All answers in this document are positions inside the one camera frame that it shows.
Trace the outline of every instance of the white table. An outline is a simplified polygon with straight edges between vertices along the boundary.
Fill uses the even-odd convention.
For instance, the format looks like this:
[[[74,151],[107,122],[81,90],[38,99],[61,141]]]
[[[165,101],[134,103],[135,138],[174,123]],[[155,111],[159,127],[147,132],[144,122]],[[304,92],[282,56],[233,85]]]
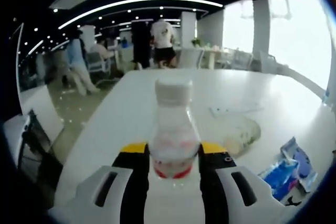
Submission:
[[[64,124],[55,110],[47,85],[28,89],[19,96],[23,115],[34,110],[38,122],[52,144],[63,130]]]
[[[264,109],[246,116],[261,127],[261,138],[237,165],[260,173],[274,163],[280,147],[296,137],[321,181],[335,149],[334,114],[309,89],[284,76],[237,70],[149,70],[127,73],[97,108],[72,148],[61,173],[55,206],[75,196],[77,185],[119,150],[148,138],[156,108],[154,82],[162,76],[189,77],[194,83],[192,111],[202,140],[223,141],[221,124],[209,107],[239,107],[258,102]]]
[[[19,166],[20,152],[23,149],[22,133],[29,121],[30,119],[27,115],[16,115],[4,123],[4,133],[8,142],[9,152],[17,167]]]

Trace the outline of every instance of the window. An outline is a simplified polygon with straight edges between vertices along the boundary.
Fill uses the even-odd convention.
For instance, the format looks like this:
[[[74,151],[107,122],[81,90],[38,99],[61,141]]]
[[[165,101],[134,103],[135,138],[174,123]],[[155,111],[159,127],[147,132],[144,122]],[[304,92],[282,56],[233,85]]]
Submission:
[[[326,89],[331,38],[318,0],[269,0],[269,54]]]
[[[224,9],[223,47],[252,52],[254,19],[252,0],[243,0]]]

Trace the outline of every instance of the wet wipes package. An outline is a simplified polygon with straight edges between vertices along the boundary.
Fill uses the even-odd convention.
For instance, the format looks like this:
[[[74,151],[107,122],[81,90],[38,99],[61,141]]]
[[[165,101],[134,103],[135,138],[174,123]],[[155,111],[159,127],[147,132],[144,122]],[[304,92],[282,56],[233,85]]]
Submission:
[[[294,159],[281,159],[259,176],[272,188],[272,195],[281,201],[298,183],[299,163]]]
[[[317,177],[317,173],[313,170],[307,154],[299,147],[295,137],[282,146],[280,150],[287,159],[294,159],[299,162],[299,183],[305,192],[309,193],[311,191],[311,185]]]

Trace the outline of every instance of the white bottle cap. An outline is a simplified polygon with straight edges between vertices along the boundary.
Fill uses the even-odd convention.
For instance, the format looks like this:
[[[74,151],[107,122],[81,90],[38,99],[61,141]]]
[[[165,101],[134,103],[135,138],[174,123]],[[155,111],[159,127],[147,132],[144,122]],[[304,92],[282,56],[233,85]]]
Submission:
[[[191,102],[193,82],[183,78],[160,78],[155,82],[159,105],[186,106]]]

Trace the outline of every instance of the potted plant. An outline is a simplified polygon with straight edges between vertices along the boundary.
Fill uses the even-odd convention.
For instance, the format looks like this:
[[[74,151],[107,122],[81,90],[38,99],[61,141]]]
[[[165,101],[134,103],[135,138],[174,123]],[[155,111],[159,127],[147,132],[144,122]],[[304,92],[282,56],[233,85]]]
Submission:
[[[199,38],[194,38],[191,42],[194,45],[194,47],[200,47],[201,46],[201,40]]]

